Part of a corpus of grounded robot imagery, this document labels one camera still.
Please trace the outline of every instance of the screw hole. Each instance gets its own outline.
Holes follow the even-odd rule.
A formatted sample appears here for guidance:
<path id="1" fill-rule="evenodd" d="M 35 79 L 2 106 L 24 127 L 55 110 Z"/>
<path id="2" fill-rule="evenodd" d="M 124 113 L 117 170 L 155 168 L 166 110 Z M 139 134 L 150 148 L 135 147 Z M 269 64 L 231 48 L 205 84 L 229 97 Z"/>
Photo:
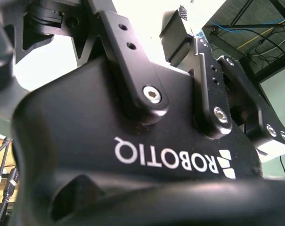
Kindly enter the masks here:
<path id="1" fill-rule="evenodd" d="M 72 16 L 72 17 L 67 18 L 65 23 L 67 27 L 75 28 L 79 24 L 79 20 Z"/>
<path id="2" fill-rule="evenodd" d="M 153 98 L 155 98 L 156 96 L 157 96 L 157 94 L 155 94 L 154 92 L 152 92 L 152 91 L 149 91 L 149 96 L 150 97 L 153 97 Z"/>
<path id="3" fill-rule="evenodd" d="M 132 50 L 135 50 L 135 49 L 136 49 L 136 46 L 135 46 L 133 43 L 131 43 L 131 42 L 128 42 L 128 43 L 127 43 L 127 46 L 128 46 L 130 49 L 132 49 Z"/>
<path id="4" fill-rule="evenodd" d="M 212 81 L 213 81 L 214 83 L 216 83 L 217 85 L 220 84 L 219 81 L 218 81 L 216 78 L 212 78 Z"/>
<path id="5" fill-rule="evenodd" d="M 119 26 L 120 29 L 122 29 L 122 30 L 124 30 L 124 31 L 127 31 L 127 30 L 128 30 L 128 28 L 127 28 L 126 25 L 118 24 L 118 26 Z"/>
<path id="6" fill-rule="evenodd" d="M 218 71 L 213 65 L 211 65 L 210 67 L 211 67 L 215 72 Z"/>

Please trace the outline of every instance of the white lettering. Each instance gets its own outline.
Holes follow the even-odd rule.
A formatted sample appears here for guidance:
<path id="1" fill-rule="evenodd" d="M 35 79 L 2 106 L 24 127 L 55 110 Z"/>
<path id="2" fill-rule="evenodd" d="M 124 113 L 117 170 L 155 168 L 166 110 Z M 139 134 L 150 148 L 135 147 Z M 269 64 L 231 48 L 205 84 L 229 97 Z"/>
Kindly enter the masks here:
<path id="1" fill-rule="evenodd" d="M 195 159 L 196 159 L 197 157 L 203 161 L 203 167 L 197 166 L 197 164 L 196 164 L 196 162 L 195 162 Z M 193 153 L 193 154 L 191 155 L 191 162 L 192 162 L 194 168 L 195 168 L 197 171 L 199 171 L 199 172 L 205 172 L 205 171 L 207 170 L 207 163 L 206 163 L 206 160 L 205 160 L 205 158 L 204 158 L 202 155 L 200 155 L 199 153 Z"/>
<path id="2" fill-rule="evenodd" d="M 146 165 L 146 159 L 144 157 L 144 146 L 142 144 L 139 144 L 139 153 L 140 153 L 140 164 L 142 166 Z"/>
<path id="3" fill-rule="evenodd" d="M 156 152 L 155 152 L 155 147 L 151 147 L 151 156 L 152 156 L 152 161 L 147 161 L 148 166 L 153 166 L 153 167 L 162 167 L 162 164 L 156 161 Z"/>
<path id="4" fill-rule="evenodd" d="M 191 169 L 191 164 L 190 164 L 188 152 L 183 152 L 183 151 L 180 152 L 179 157 L 182 160 L 181 164 L 182 164 L 183 169 L 191 171 L 192 169 Z"/>
<path id="5" fill-rule="evenodd" d="M 173 164 L 170 164 L 166 161 L 166 158 L 165 158 L 165 154 L 166 153 L 171 153 L 174 158 L 175 158 L 175 162 Z M 175 169 L 179 166 L 179 157 L 177 156 L 177 153 L 172 150 L 172 149 L 169 149 L 169 148 L 165 148 L 161 151 L 161 160 L 162 160 L 162 163 L 167 167 L 167 168 L 170 168 L 170 169 Z"/>
<path id="6" fill-rule="evenodd" d="M 123 141 L 121 140 L 119 137 L 115 137 L 114 140 L 118 141 L 119 143 L 115 146 L 115 155 L 118 158 L 119 161 L 121 161 L 122 163 L 125 164 L 131 164 L 134 161 L 136 161 L 137 157 L 138 157 L 138 152 L 136 147 L 128 141 Z M 121 153 L 120 153 L 120 149 L 122 146 L 128 146 L 131 150 L 132 150 L 132 157 L 130 157 L 129 159 L 124 158 Z"/>
<path id="7" fill-rule="evenodd" d="M 208 155 L 205 154 L 204 156 L 208 160 L 208 163 L 209 163 L 208 167 L 209 167 L 210 171 L 213 173 L 219 173 L 218 167 L 217 167 L 217 164 L 216 164 L 214 157 L 210 156 L 211 157 L 211 159 L 210 159 Z"/>

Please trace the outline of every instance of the ceiling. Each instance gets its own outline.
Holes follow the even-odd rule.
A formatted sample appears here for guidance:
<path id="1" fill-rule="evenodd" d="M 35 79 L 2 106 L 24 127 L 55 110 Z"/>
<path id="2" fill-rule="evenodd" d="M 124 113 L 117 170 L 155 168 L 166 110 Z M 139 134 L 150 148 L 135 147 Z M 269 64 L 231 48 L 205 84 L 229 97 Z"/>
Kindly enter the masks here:
<path id="1" fill-rule="evenodd" d="M 240 9 L 248 0 L 227 0 L 222 7 L 213 15 L 207 25 L 213 24 L 230 24 L 236 15 L 239 13 Z M 279 2 L 285 8 L 285 0 L 279 0 Z M 240 17 L 236 25 L 238 24 L 278 24 L 283 21 L 284 18 L 282 15 L 276 10 L 276 8 L 272 5 L 270 0 L 254 0 L 250 4 L 249 8 L 245 11 L 245 13 Z M 272 49 L 275 47 L 269 41 L 264 41 L 263 44 L 259 44 L 260 40 L 263 40 L 262 37 L 258 37 L 253 41 L 250 41 L 257 34 L 252 33 L 250 31 L 233 31 L 232 29 L 228 29 L 231 31 L 225 31 L 224 29 L 218 28 L 217 32 L 219 32 L 218 37 L 224 40 L 229 45 L 233 46 L 238 51 L 242 52 L 245 55 L 256 55 L 257 52 L 263 53 L 266 50 Z M 281 43 L 285 39 L 285 28 L 251 28 L 251 30 L 263 33 L 263 36 L 269 35 L 271 32 L 277 32 L 269 37 L 269 39 L 276 44 Z M 206 37 L 211 40 L 209 37 L 211 36 L 212 28 L 204 28 L 204 33 Z M 221 48 L 220 46 L 216 46 L 211 43 L 211 47 L 213 50 L 213 56 L 218 58 L 221 55 L 231 55 L 228 50 L 225 48 Z M 280 46 L 285 51 L 285 43 Z M 262 56 L 253 56 L 252 61 L 250 63 L 251 68 L 255 73 L 260 71 L 262 68 L 266 67 L 269 64 L 276 60 L 276 57 L 280 56 L 282 51 L 279 49 L 275 49 L 269 53 L 263 55 L 266 60 Z"/>

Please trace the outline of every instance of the yellow cable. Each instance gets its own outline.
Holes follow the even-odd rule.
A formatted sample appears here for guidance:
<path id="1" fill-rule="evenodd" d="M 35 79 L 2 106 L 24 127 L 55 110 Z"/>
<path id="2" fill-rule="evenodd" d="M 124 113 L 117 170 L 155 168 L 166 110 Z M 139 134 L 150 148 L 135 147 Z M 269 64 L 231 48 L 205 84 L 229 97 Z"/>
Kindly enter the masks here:
<path id="1" fill-rule="evenodd" d="M 269 28 L 268 30 L 265 30 L 264 32 L 261 33 L 261 35 L 263 35 L 263 34 L 269 32 L 269 31 L 271 31 L 272 29 L 273 29 L 273 27 Z M 260 37 L 260 36 L 259 36 L 259 35 L 258 35 L 258 36 L 255 36 L 253 39 L 250 39 L 249 41 L 245 42 L 244 44 L 242 44 L 241 46 L 239 46 L 237 49 L 240 49 L 240 48 L 244 47 L 244 46 L 247 45 L 248 43 L 250 43 L 250 42 L 256 40 L 258 37 Z"/>

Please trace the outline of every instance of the white wall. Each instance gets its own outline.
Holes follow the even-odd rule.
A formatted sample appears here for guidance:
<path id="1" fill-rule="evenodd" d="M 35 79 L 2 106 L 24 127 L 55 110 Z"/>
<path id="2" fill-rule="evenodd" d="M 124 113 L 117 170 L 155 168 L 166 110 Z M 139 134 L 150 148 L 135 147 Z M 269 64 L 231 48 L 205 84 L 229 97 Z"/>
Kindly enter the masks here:
<path id="1" fill-rule="evenodd" d="M 261 84 L 279 119 L 285 126 L 285 70 Z M 285 155 L 282 157 L 285 166 Z M 263 163 L 265 176 L 284 177 L 279 158 Z"/>

